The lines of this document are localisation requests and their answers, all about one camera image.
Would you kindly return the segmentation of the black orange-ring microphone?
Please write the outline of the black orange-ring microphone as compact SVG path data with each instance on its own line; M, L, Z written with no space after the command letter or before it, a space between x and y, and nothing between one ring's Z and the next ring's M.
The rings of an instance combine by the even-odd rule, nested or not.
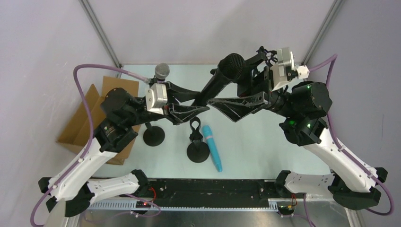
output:
M237 80L245 67L244 58L231 53L222 59L212 78L195 98L192 106L206 106L210 99L215 98L228 84Z

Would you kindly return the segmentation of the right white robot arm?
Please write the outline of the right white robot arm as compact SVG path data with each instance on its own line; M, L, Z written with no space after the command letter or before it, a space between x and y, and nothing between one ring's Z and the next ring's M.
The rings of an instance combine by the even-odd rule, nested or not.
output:
M266 51L245 60L231 54L210 71L207 103L237 122L260 110L285 118L279 126L289 143L302 147L327 164L327 175L283 170L275 180L281 196L316 194L332 197L351 210L379 204L387 171L372 167L349 151L334 134L329 118L328 84L308 80L310 68L296 65L292 52Z

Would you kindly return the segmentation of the teal blue microphone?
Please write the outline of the teal blue microphone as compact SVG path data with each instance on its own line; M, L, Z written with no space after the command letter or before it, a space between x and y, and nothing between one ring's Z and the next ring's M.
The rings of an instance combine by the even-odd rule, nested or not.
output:
M202 127L203 135L206 139L207 145L210 150L210 154L212 156L213 164L216 170L221 173L223 172L222 162L218 153L218 149L216 143L214 141L213 133L209 125L205 125Z

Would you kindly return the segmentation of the purple glitter microphone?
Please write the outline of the purple glitter microphone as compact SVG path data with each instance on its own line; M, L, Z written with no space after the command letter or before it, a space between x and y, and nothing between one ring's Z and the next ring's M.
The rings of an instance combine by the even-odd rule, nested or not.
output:
M170 74L170 67L168 64L166 63L159 63L158 65L155 66L155 79L159 82L159 81L165 81L166 78L169 76Z

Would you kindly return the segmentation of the brown cardboard box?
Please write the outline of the brown cardboard box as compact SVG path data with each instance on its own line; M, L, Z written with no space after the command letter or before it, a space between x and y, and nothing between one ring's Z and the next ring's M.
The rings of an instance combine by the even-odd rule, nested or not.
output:
M118 79L112 77L103 77L102 89L99 93L96 86L92 84L86 92L89 110L91 111L94 127L98 126L105 119L105 114L102 111L100 104L107 97L107 93L113 88L124 88L133 96L138 95L139 82L127 79ZM57 143L65 147L74 154L78 154L87 143L89 138L89 122L88 116L83 104L80 104L72 118L69 120L60 136L57 138ZM134 141L131 141L114 158L110 159L107 164L123 165L124 161L129 157Z

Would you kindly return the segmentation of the black round-base mic stand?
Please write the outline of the black round-base mic stand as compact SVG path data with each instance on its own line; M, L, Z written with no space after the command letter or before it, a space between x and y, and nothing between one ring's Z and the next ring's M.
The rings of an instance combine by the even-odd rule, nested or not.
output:
M153 126L151 123L145 123L146 130L143 134L143 140L146 145L156 147L160 145L165 139L165 132L159 126Z

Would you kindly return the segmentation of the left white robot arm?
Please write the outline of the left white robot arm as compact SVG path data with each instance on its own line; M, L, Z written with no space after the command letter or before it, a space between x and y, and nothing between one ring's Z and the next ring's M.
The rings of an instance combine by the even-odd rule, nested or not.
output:
M147 193L150 184L141 170L106 180L92 180L92 175L135 140L138 134L134 126L163 118L179 125L208 110L206 106L170 102L165 84L160 83L154 84L145 97L134 97L122 87L113 88L101 108L106 117L97 127L90 127L83 149L60 173L39 180L41 192L49 196L49 211L62 206L63 215L73 217L104 199Z

